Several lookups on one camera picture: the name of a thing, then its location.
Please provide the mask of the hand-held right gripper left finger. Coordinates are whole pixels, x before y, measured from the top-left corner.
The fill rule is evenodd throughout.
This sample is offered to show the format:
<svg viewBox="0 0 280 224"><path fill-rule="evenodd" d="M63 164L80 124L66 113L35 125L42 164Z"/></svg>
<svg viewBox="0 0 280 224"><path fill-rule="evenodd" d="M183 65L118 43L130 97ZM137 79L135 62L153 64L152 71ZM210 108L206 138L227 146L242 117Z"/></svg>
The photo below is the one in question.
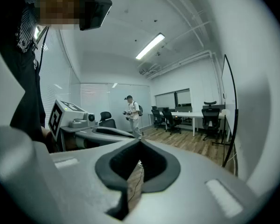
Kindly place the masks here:
<svg viewBox="0 0 280 224"><path fill-rule="evenodd" d="M53 214L62 224L116 224L129 214L127 190L106 187L95 171L97 160L127 141L69 152L49 154L35 144L36 160L56 202Z"/></svg>

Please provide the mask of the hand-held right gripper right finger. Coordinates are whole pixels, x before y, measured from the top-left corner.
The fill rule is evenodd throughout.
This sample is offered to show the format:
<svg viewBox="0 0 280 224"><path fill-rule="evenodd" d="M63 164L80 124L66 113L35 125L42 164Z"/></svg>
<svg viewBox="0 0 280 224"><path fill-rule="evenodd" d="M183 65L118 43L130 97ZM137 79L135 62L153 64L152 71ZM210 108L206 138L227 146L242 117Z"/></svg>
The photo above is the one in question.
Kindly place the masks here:
<svg viewBox="0 0 280 224"><path fill-rule="evenodd" d="M163 172L142 185L125 224L232 224L256 203L240 179L208 158L147 140Z"/></svg>

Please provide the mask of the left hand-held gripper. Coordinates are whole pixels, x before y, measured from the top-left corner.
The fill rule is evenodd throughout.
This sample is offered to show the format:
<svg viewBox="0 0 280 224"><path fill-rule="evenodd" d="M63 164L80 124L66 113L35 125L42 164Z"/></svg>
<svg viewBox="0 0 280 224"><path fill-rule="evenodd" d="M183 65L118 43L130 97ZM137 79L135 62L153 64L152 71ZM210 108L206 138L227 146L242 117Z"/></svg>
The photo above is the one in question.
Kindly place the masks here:
<svg viewBox="0 0 280 224"><path fill-rule="evenodd" d="M78 147L100 147L134 138L131 133L116 128L96 126L95 115L81 107L57 99L53 105L49 128L60 151L66 150L65 133L75 133Z"/></svg>

